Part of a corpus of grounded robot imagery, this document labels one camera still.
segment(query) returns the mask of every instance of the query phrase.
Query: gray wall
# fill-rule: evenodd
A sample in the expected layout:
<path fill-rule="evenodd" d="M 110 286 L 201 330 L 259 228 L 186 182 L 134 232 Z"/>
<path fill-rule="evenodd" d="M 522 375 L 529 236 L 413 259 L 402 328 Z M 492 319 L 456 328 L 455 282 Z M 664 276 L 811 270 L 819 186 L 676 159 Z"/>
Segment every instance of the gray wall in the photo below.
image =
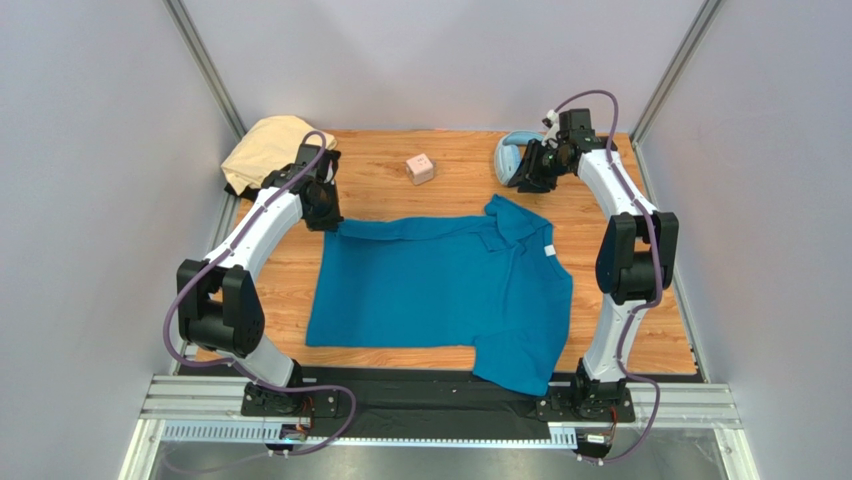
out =
<path fill-rule="evenodd" d="M 187 0 L 243 120 L 516 129 L 590 88 L 631 129 L 701 0 Z M 598 128 L 606 99 L 586 102 Z"/>
<path fill-rule="evenodd" d="M 852 4 L 818 3 L 726 2 L 642 147 L 767 479 L 852 470 Z"/>
<path fill-rule="evenodd" d="M 159 0 L 0 12 L 0 476 L 115 478 L 234 139 Z"/>

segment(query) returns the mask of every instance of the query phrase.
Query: beige cloth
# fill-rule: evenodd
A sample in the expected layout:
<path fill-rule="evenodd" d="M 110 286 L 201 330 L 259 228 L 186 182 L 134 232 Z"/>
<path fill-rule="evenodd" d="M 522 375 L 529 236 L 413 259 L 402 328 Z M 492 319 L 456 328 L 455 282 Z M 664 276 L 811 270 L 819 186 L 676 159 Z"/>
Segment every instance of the beige cloth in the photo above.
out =
<path fill-rule="evenodd" d="M 268 117 L 255 123 L 222 163 L 222 172 L 237 195 L 246 187 L 259 189 L 263 179 L 273 170 L 296 161 L 299 145 L 311 130 L 314 130 L 312 126 L 293 115 Z M 326 133 L 325 138 L 326 148 L 337 145 L 333 135 Z M 314 135 L 308 143 L 320 145 L 322 142 Z"/>

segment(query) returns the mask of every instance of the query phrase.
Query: small foam cube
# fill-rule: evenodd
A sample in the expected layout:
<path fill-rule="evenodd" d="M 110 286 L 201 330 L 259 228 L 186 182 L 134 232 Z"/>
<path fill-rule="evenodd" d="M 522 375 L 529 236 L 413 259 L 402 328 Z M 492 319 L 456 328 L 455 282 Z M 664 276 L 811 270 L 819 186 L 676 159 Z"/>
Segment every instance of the small foam cube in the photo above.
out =
<path fill-rule="evenodd" d="M 413 184 L 420 185 L 435 178 L 435 162 L 421 153 L 405 161 L 405 172 Z"/>

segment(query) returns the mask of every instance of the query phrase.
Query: purple cable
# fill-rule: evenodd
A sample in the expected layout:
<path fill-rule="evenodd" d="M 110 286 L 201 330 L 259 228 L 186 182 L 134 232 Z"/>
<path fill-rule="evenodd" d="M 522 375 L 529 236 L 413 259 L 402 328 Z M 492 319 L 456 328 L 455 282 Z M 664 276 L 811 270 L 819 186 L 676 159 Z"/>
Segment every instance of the purple cable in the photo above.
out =
<path fill-rule="evenodd" d="M 178 353 L 178 351 L 175 349 L 174 345 L 172 345 L 172 340 L 171 340 L 171 335 L 170 335 L 171 326 L 172 326 L 172 319 L 174 318 L 175 313 L 177 312 L 178 306 L 186 298 L 186 295 L 189 293 L 189 291 L 193 287 L 195 287 L 195 285 L 197 285 L 198 282 L 201 281 L 201 279 L 204 278 L 204 276 L 207 275 L 208 272 L 210 272 L 210 270 L 213 270 L 216 267 L 216 265 L 219 265 L 220 263 L 222 263 L 222 261 L 224 261 L 225 258 L 228 257 L 228 255 L 233 254 L 234 250 L 236 250 L 237 246 L 240 244 L 240 242 L 246 236 L 248 231 L 251 230 L 251 227 L 257 222 L 257 219 L 260 218 L 260 216 L 268 210 L 269 206 L 272 205 L 272 203 L 274 203 L 275 200 L 278 199 L 278 197 L 287 193 L 290 190 L 290 188 L 292 188 L 293 185 L 297 181 L 299 181 L 299 179 L 301 179 L 303 176 L 305 176 L 308 173 L 308 171 L 310 171 L 319 162 L 320 158 L 322 158 L 323 154 L 325 154 L 325 147 L 326 147 L 325 135 L 318 130 L 311 130 L 302 139 L 302 143 L 305 143 L 310 137 L 312 137 L 314 135 L 319 136 L 321 143 L 322 143 L 322 145 L 320 146 L 320 150 L 319 150 L 319 152 L 317 152 L 316 156 L 308 163 L 308 165 L 302 171 L 298 172 L 296 175 L 293 175 L 293 178 L 291 178 L 289 182 L 285 183 L 283 187 L 279 188 L 278 191 L 273 193 L 263 203 L 264 208 L 258 208 L 257 210 L 255 210 L 255 212 L 252 214 L 252 216 L 249 217 L 249 219 L 246 221 L 243 228 L 234 237 L 234 241 L 231 242 L 231 245 L 229 246 L 228 250 L 225 250 L 224 252 L 222 252 L 221 255 L 219 255 L 218 257 L 211 260 L 207 265 L 204 266 L 204 268 L 201 269 L 201 271 L 199 271 L 197 274 L 195 274 L 194 277 L 189 279 L 189 282 L 187 282 L 187 284 L 184 285 L 184 287 L 182 289 L 180 289 L 180 291 L 178 292 L 174 301 L 172 301 L 172 304 L 169 306 L 169 310 L 166 312 L 166 320 L 163 322 L 163 343 L 166 345 L 166 350 L 168 350 L 169 355 L 171 355 L 172 358 L 177 360 L 181 365 L 186 366 L 186 367 L 201 368 L 201 367 L 212 367 L 214 365 L 223 365 L 223 364 L 226 364 L 226 363 L 233 362 L 233 360 L 230 359 L 230 358 L 220 358 L 220 359 L 216 359 L 216 360 L 210 360 L 210 361 L 207 361 L 207 362 L 196 362 L 196 361 L 184 358 L 183 355 Z"/>
<path fill-rule="evenodd" d="M 648 226 L 648 237 L 650 237 L 651 239 L 651 261 L 654 265 L 654 287 L 656 294 L 655 298 L 650 302 L 639 305 L 638 307 L 630 311 L 630 315 L 624 322 L 624 330 L 621 332 L 621 336 L 618 338 L 618 347 L 616 349 L 616 361 L 618 363 L 618 368 L 621 370 L 624 376 L 636 382 L 649 383 L 651 384 L 651 386 L 654 387 L 654 391 L 656 392 L 656 395 L 654 397 L 654 407 L 653 409 L 651 409 L 651 415 L 648 417 L 648 423 L 645 425 L 645 430 L 642 431 L 642 435 L 640 435 L 636 443 L 634 443 L 633 446 L 624 451 L 624 453 L 612 458 L 603 459 L 602 461 L 600 459 L 594 459 L 591 457 L 580 455 L 580 458 L 582 460 L 585 460 L 594 465 L 600 465 L 620 462 L 629 457 L 634 451 L 636 451 L 637 448 L 639 448 L 640 445 L 645 443 L 645 440 L 648 438 L 648 434 L 650 434 L 651 432 L 651 426 L 654 424 L 654 420 L 656 420 L 657 418 L 657 412 L 660 409 L 660 396 L 662 394 L 662 392 L 660 391 L 660 385 L 651 378 L 642 377 L 640 375 L 628 372 L 627 367 L 624 365 L 624 360 L 622 358 L 624 355 L 624 342 L 627 339 L 627 332 L 630 331 L 630 327 L 633 325 L 633 321 L 636 319 L 636 314 L 642 310 L 647 310 L 656 307 L 663 299 L 663 273 L 662 269 L 660 268 L 660 255 L 657 248 L 657 236 L 654 230 L 654 221 L 651 219 L 651 214 L 648 212 L 642 202 L 636 201 L 636 195 L 630 188 L 627 179 L 624 178 L 624 175 L 621 173 L 621 169 L 615 168 L 615 160 L 613 160 L 612 158 L 612 142 L 613 138 L 615 138 L 616 126 L 618 125 L 618 100 L 615 98 L 615 95 L 606 90 L 588 90 L 583 93 L 578 93 L 577 95 L 574 95 L 573 97 L 570 97 L 569 99 L 560 103 L 554 111 L 559 113 L 559 111 L 562 110 L 562 108 L 570 102 L 573 102 L 574 100 L 580 97 L 585 97 L 586 95 L 594 94 L 605 95 L 609 97 L 609 99 L 612 101 L 612 125 L 609 128 L 609 137 L 607 137 L 606 139 L 606 159 L 607 163 L 609 163 L 609 165 L 612 167 L 612 172 L 618 179 L 618 183 L 621 184 L 621 188 L 624 189 L 624 192 L 627 194 L 627 196 L 630 198 L 636 208 L 642 213 L 642 217 L 645 218 L 645 223 Z"/>

